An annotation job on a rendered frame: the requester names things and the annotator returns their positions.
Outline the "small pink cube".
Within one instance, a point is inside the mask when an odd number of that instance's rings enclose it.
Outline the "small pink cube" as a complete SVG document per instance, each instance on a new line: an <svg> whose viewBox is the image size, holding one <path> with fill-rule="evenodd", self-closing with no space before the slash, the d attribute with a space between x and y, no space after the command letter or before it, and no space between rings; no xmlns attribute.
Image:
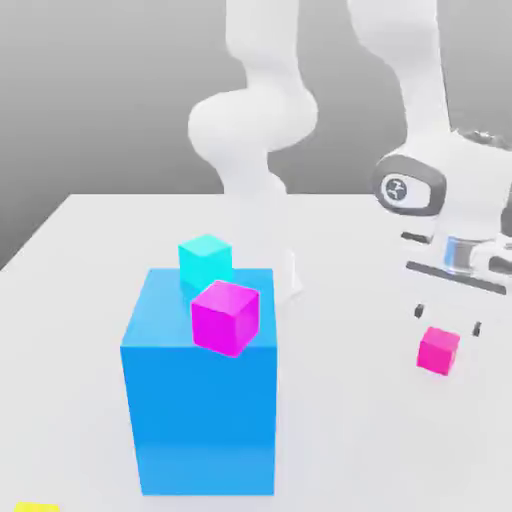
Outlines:
<svg viewBox="0 0 512 512"><path fill-rule="evenodd" d="M458 334L429 327L418 350L416 365L433 373L448 376L460 342Z"/></svg>

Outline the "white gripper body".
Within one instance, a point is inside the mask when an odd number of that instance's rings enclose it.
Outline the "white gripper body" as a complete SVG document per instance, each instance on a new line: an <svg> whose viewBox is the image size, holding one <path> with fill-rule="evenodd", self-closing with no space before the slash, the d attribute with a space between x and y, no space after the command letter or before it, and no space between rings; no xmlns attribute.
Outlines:
<svg viewBox="0 0 512 512"><path fill-rule="evenodd" d="M409 260L403 270L408 295L431 317L503 320L512 316L512 292L484 279L452 274Z"/></svg>

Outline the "small magenta cube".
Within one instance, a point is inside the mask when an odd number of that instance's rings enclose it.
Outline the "small magenta cube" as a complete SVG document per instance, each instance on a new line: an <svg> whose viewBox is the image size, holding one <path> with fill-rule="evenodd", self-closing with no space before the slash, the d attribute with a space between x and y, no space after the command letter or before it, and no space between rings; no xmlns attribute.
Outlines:
<svg viewBox="0 0 512 512"><path fill-rule="evenodd" d="M260 327L260 292L216 280L191 301L193 342L238 357Z"/></svg>

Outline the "large blue box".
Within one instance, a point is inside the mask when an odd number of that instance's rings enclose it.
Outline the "large blue box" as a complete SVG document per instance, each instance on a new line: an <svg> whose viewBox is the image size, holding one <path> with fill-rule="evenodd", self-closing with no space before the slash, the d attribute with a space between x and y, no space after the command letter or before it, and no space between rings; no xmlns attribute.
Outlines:
<svg viewBox="0 0 512 512"><path fill-rule="evenodd" d="M260 293L260 330L236 358L194 344L179 272L146 276L120 351L145 496L274 492L278 344L273 274L237 269Z"/></svg>

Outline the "small cyan cube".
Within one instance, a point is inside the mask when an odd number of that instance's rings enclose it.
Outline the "small cyan cube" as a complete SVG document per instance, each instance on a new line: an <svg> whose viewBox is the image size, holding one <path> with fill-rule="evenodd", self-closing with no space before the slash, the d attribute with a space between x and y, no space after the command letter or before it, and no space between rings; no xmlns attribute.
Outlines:
<svg viewBox="0 0 512 512"><path fill-rule="evenodd" d="M178 257L180 280L197 291L216 280L232 279L232 247L213 235L201 235L179 244Z"/></svg>

